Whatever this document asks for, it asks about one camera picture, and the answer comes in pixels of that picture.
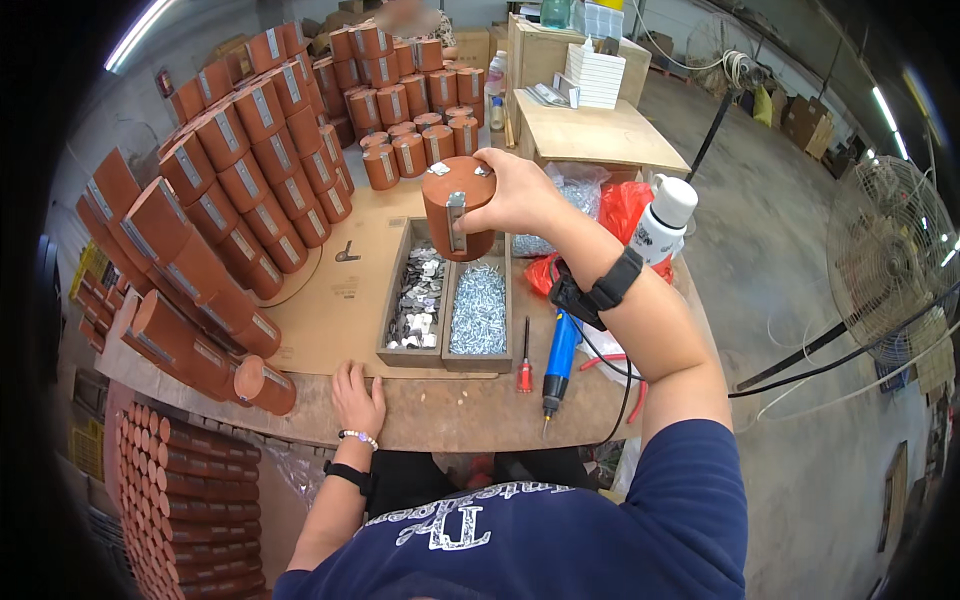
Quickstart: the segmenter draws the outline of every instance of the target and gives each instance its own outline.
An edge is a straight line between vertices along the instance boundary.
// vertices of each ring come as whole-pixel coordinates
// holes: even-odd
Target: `cardboard sheet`
[[[388,367],[376,356],[380,315],[408,216],[423,216],[418,180],[375,192],[357,187],[353,212],[333,227],[316,272],[293,297],[266,312],[283,332],[270,359],[288,372],[333,374],[346,358],[367,364],[367,376],[400,379],[487,379],[494,373]]]

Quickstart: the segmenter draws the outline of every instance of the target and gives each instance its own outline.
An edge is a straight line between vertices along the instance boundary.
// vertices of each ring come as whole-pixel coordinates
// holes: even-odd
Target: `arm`
[[[363,382],[363,365],[344,362],[331,378],[333,405],[345,429],[363,431],[376,438],[383,427],[386,406],[383,381],[373,381],[373,397],[367,395]],[[348,465],[361,472],[370,472],[373,448],[366,442],[348,437],[340,443],[334,463]],[[360,529],[367,499],[360,490],[341,477],[324,480],[306,516],[297,539],[294,556],[287,570],[317,568]]]
[[[492,148],[475,156],[496,172],[496,194],[455,227],[467,233],[499,229],[538,235],[557,249],[584,291],[623,253],[619,240],[571,206],[533,162]],[[643,269],[623,301],[600,318],[650,384],[644,444],[681,420],[715,420],[732,430],[720,364],[683,299],[652,269]]]

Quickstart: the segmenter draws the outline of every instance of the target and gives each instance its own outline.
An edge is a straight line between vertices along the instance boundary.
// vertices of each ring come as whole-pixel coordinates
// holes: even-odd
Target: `fan grille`
[[[909,162],[879,156],[844,176],[827,230],[830,290],[853,338],[866,346],[960,279],[957,235],[933,184]],[[871,350],[902,365],[947,330],[957,294]]]

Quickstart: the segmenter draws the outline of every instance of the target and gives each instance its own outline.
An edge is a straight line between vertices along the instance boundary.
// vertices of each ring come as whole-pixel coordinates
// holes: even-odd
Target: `white bottle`
[[[654,175],[654,200],[636,225],[630,246],[648,265],[657,265],[683,246],[686,222],[697,207],[697,192],[684,180]]]
[[[484,84],[484,91],[488,96],[499,96],[503,93],[503,78],[507,73],[507,51],[497,50],[496,56],[490,61],[490,68],[487,70],[487,82]]]

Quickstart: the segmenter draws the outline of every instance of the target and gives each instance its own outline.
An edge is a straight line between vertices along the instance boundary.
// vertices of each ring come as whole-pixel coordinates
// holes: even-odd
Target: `plastic bottle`
[[[488,96],[499,96],[503,93],[503,78],[506,73],[507,51],[497,50],[496,56],[490,61],[490,68],[487,70],[487,82],[483,86]]]
[[[551,29],[566,29],[570,24],[570,0],[543,0],[540,24]]]
[[[490,131],[503,131],[503,98],[493,98],[493,106],[490,110]]]

